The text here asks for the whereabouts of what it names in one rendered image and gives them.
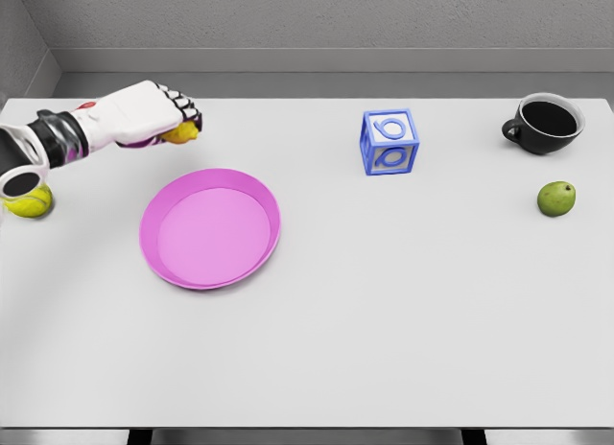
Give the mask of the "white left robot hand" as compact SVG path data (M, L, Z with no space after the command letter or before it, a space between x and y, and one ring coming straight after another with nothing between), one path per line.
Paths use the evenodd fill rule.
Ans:
M113 107L111 118L116 131L112 140L122 148L168 143L160 135L187 121L193 121L202 131L202 114L195 101L161 83L130 85L104 96L100 104Z

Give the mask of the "yellow lemon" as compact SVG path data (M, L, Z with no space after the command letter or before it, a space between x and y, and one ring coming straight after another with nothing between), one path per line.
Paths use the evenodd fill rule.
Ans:
M200 131L193 121L181 123L176 128L160 135L165 142L172 144L185 144L198 138Z

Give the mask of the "pink round plate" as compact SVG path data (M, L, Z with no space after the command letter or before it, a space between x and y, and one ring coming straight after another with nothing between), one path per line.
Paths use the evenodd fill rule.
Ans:
M272 255L281 211L257 178L230 169L181 176L149 202L139 244L151 270L191 290L213 290L247 278Z

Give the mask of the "yellow-green tennis ball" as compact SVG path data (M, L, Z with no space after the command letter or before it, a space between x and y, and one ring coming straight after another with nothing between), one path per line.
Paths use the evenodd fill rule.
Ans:
M49 186L42 184L24 196L3 198L2 201L15 216L34 219L45 216L52 209L54 197Z

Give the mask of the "blue letter block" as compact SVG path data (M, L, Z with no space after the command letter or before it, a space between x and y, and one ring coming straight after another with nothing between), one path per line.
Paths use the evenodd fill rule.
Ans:
M364 112L360 151L368 176L410 173L419 146L408 108Z

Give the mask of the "black coffee cup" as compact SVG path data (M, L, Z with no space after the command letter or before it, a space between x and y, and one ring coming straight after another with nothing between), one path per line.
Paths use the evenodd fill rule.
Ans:
M523 98L502 134L526 152L545 155L570 145L584 130L585 117L570 100L553 93Z

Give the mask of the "green pear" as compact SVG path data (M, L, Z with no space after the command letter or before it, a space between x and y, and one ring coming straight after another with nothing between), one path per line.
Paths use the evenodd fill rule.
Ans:
M576 188L567 181L553 181L544 185L537 195L539 211L548 217L559 217L570 212L576 204Z

